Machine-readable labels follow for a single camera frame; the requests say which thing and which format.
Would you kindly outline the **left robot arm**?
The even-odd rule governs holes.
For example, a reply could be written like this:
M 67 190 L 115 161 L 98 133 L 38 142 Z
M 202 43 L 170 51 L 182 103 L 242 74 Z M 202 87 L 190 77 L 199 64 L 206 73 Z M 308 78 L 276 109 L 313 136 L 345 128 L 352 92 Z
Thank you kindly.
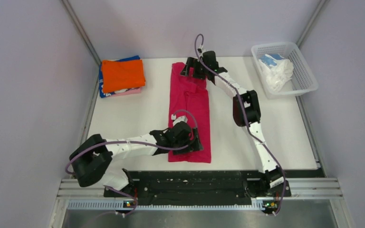
M 121 196 L 133 192 L 131 177 L 125 168 L 114 170 L 114 162 L 137 156 L 156 156 L 172 152 L 187 154 L 203 149 L 198 128 L 179 121 L 171 128 L 152 130 L 138 137 L 108 141 L 100 134 L 90 136 L 69 157 L 66 171 L 72 168 L 80 187 L 100 183 L 115 189 Z

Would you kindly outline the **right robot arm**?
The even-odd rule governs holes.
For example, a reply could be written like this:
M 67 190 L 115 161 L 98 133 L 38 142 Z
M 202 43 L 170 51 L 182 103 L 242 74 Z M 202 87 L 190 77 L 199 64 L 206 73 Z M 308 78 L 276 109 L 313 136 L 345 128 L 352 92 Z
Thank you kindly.
M 229 75 L 228 70 L 219 65 L 214 51 L 197 48 L 195 54 L 195 57 L 187 59 L 180 74 L 200 80 L 209 80 L 232 99 L 233 120 L 249 138 L 256 159 L 255 164 L 263 175 L 259 183 L 260 191 L 266 196 L 276 196 L 278 199 L 282 199 L 288 186 L 286 174 L 268 148 L 263 135 L 257 92 L 240 86 Z

